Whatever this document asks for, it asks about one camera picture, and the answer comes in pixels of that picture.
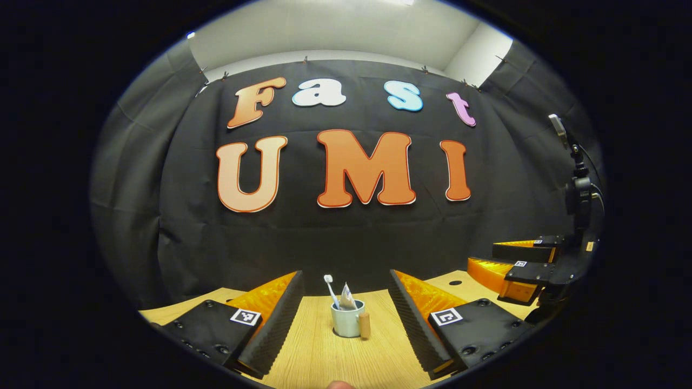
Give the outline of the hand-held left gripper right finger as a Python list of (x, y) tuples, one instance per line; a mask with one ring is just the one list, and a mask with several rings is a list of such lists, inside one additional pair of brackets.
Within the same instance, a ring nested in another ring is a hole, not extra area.
[(395, 269), (390, 276), (391, 300), (430, 379), (484, 364), (535, 328), (487, 298), (466, 301)]

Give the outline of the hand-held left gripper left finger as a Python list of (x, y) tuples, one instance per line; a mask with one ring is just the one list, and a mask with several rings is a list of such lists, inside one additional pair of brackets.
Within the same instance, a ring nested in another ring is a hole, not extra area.
[(205, 300), (154, 327), (213, 364), (262, 379), (269, 374), (304, 296), (302, 271), (219, 303)]

